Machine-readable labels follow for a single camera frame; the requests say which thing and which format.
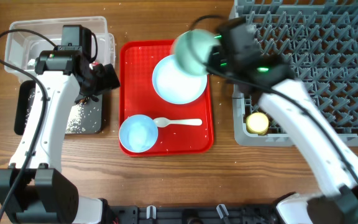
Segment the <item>light blue plate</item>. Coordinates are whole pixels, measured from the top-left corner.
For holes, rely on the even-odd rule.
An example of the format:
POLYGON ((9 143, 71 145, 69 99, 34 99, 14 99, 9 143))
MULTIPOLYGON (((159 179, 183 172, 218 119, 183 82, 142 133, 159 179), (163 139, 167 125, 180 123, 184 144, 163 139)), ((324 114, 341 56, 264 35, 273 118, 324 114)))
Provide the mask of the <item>light blue plate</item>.
POLYGON ((155 92, 164 101, 175 105, 185 105, 197 100, 205 91, 206 75, 193 76, 184 72, 173 55, 161 59, 152 73, 155 92))

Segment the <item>light blue bowl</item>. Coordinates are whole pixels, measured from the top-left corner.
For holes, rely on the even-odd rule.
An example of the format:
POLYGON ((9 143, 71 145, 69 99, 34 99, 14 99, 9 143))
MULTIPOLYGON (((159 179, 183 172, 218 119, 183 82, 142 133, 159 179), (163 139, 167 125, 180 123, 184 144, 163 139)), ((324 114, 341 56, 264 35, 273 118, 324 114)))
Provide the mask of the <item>light blue bowl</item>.
POLYGON ((136 114, 123 121, 119 128, 119 140, 128 151, 141 153, 151 149, 158 139, 158 127, 153 119, 136 114))

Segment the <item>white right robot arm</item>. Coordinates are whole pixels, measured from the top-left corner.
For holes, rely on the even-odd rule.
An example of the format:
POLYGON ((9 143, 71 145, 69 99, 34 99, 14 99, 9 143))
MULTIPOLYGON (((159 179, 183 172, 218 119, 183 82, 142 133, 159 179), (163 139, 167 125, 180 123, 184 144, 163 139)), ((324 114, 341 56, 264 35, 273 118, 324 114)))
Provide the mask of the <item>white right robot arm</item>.
POLYGON ((305 85, 279 55, 263 56, 245 19, 217 27, 219 46, 209 59, 216 75, 249 92, 289 135, 310 166, 319 192, 291 194, 276 206, 285 223, 358 223, 358 157, 319 112, 305 85))

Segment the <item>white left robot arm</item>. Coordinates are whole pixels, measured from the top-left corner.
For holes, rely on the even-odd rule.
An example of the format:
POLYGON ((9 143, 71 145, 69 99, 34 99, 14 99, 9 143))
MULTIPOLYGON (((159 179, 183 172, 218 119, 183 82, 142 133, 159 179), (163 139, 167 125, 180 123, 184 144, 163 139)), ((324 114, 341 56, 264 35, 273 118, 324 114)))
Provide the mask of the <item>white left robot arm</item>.
POLYGON ((35 96, 20 144, 0 169, 0 215, 13 223, 118 223, 108 201, 82 197, 62 174, 62 145, 73 105, 119 87, 113 65, 98 64, 96 36, 65 25, 62 41, 35 61, 35 96))

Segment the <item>green bowl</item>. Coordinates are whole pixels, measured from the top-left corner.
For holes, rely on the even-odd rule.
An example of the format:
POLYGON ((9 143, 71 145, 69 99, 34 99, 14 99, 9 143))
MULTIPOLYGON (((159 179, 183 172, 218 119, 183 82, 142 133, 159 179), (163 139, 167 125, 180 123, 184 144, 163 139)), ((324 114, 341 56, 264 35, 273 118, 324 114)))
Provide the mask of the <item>green bowl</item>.
POLYGON ((207 75, 204 65, 219 40, 213 33, 203 29, 194 29, 177 37, 171 47, 174 59, 184 72, 193 76, 207 75))

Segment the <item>white plastic spoon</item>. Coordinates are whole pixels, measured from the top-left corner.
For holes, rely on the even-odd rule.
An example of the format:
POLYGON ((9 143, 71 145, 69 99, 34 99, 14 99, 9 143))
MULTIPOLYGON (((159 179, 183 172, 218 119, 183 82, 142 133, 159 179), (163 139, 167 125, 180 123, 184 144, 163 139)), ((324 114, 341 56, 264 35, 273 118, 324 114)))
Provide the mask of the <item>white plastic spoon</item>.
POLYGON ((170 120, 168 118, 159 117, 154 119, 154 123, 158 128, 165 128, 171 124, 201 126, 203 124, 203 121, 199 118, 170 120))

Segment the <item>yellow plastic cup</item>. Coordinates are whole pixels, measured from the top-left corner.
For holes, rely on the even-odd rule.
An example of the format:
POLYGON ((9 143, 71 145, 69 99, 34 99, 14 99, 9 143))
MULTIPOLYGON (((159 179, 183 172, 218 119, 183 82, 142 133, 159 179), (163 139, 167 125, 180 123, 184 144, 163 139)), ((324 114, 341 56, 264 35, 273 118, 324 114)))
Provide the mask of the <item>yellow plastic cup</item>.
POLYGON ((251 134, 264 135, 269 128, 269 119, 264 113, 252 113, 246 117, 246 128, 251 134))

